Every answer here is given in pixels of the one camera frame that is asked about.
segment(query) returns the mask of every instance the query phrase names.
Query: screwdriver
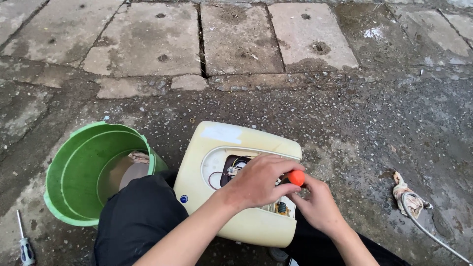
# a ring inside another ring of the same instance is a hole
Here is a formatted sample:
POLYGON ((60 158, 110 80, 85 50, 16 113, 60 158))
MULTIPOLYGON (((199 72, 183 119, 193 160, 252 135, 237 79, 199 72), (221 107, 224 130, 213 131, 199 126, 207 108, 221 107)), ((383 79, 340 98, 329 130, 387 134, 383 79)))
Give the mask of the screwdriver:
POLYGON ((20 251, 21 251, 21 261, 23 266, 30 266, 35 264, 35 254, 31 249, 31 244, 23 235, 23 226, 21 225, 21 215, 20 210, 17 210, 18 224, 20 225, 21 239, 20 239, 20 251))

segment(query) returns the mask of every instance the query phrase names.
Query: blue logo sticker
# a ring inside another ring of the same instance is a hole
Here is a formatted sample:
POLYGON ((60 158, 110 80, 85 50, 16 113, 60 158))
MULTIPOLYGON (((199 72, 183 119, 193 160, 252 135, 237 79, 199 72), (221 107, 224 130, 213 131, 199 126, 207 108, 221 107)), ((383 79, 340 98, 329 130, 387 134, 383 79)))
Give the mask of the blue logo sticker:
POLYGON ((188 199, 189 199, 189 197, 187 197, 187 195, 182 195, 181 196, 181 202, 182 203, 186 203, 188 199))

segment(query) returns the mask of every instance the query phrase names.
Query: metal hose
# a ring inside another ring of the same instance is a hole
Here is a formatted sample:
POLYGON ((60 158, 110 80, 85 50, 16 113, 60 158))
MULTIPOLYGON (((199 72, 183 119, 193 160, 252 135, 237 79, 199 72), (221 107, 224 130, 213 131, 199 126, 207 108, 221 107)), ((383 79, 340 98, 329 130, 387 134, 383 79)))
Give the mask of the metal hose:
POLYGON ((403 205, 403 208, 404 210, 406 211, 407 213, 407 216, 412 220, 412 222, 422 231, 424 232, 426 235, 428 235, 430 238, 432 238, 435 242, 437 242, 439 245, 443 246, 444 248, 446 248, 448 251, 452 252, 454 255, 456 255, 457 257, 459 257, 460 259, 462 259, 463 261, 465 261, 466 263, 469 264, 469 266, 473 266, 473 264, 465 257, 463 257, 462 255, 460 255, 458 252, 454 251, 451 247, 449 247, 447 244, 443 243, 442 241, 438 240, 436 237, 434 237, 431 233, 429 233, 425 228, 422 227, 422 225, 420 225, 420 223, 412 216, 411 212, 409 211, 409 209, 407 208, 407 205, 406 205, 406 198, 407 196, 409 195, 412 195, 416 198, 419 198, 420 200, 422 200, 422 198, 417 195, 416 193, 414 192, 404 192, 403 195, 401 196, 401 204, 403 205))

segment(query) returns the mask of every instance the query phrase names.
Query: cut plastic bucket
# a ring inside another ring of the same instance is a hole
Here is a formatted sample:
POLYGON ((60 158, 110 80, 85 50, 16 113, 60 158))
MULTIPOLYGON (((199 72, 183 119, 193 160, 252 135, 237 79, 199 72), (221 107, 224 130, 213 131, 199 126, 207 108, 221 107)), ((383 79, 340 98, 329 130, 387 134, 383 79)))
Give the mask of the cut plastic bucket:
POLYGON ((71 225, 97 225, 107 197, 116 193, 106 189, 110 171, 135 150, 149 154, 148 175, 167 169, 146 138, 125 125, 97 122, 73 132, 46 174, 48 209, 71 225))

